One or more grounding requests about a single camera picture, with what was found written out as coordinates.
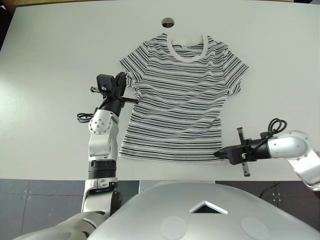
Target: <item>black robot arm segment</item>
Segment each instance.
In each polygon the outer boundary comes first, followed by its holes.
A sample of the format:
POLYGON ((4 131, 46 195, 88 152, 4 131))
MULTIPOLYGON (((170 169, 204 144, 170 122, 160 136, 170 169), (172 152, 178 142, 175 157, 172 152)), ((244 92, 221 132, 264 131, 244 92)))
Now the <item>black robot arm segment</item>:
POLYGON ((260 133, 260 139, 244 139, 243 128, 237 128, 240 142, 239 145, 227 146, 219 151, 216 151, 214 155, 221 159, 229 159, 232 165, 237 165, 245 162, 253 162, 257 159, 269 159, 271 158, 268 150, 268 140, 273 137, 274 134, 281 133, 287 127, 287 122, 279 118, 274 118, 268 126, 266 132, 260 133))

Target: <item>black cable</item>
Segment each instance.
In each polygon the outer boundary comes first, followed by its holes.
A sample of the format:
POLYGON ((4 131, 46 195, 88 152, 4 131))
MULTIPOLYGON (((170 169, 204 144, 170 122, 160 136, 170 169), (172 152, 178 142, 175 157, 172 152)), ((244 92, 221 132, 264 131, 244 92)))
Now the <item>black cable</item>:
POLYGON ((275 188, 275 187, 278 186, 280 183, 281 183, 281 181, 278 181, 277 183, 275 183, 275 184, 273 184, 272 186, 270 186, 270 187, 266 188, 265 190, 263 190, 263 191, 260 193, 259 198, 262 198, 262 196, 265 194, 266 191, 268 191, 269 189, 275 188))
POLYGON ((283 130, 286 129, 287 125, 288 124, 287 124, 287 122, 285 120, 281 120, 279 118, 274 118, 269 123, 268 132, 271 133, 272 135, 281 133, 283 130), (279 124, 279 126, 276 129, 274 129, 275 124, 279 124))
POLYGON ((79 123, 85 124, 85 123, 89 123, 90 120, 94 117, 94 113, 78 113, 76 115, 76 119, 79 123))
POLYGON ((274 118, 268 125, 268 136, 261 140, 261 142, 255 146, 250 153, 254 153, 258 148, 260 148, 263 144, 265 144, 270 138, 273 137, 274 134, 281 133, 287 127, 287 122, 285 120, 281 120, 279 118, 274 118))

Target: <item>table surface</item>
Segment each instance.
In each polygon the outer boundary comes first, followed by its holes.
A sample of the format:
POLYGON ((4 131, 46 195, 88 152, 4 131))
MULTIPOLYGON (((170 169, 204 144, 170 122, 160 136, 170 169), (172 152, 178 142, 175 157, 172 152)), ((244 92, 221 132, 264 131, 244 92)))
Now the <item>table surface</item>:
MULTIPOLYGON (((237 127, 258 138, 278 117, 320 147, 320 11, 317 5, 267 1, 161 0, 74 2, 17 8, 0 52, 0 178, 83 180, 89 131, 77 113, 101 96, 89 89, 98 74, 116 75, 119 60, 161 33, 206 33, 226 42, 250 66, 241 92, 221 112, 225 146, 237 127), (172 28, 161 20, 171 17, 172 28)), ((125 95, 132 96, 127 89, 125 95)), ((132 111, 121 112, 118 144, 132 111)), ((240 165, 119 158, 121 180, 297 180, 285 159, 240 165)))

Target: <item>striped t-shirt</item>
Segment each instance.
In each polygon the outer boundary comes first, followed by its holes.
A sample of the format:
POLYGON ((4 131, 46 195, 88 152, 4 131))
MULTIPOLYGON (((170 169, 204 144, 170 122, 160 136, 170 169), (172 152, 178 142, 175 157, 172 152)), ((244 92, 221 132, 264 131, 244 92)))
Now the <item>striped t-shirt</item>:
POLYGON ((122 157, 177 162, 216 161, 222 147, 220 111, 240 91, 248 66, 202 35, 194 46, 166 34, 143 42, 120 63, 139 100, 119 152, 122 157))

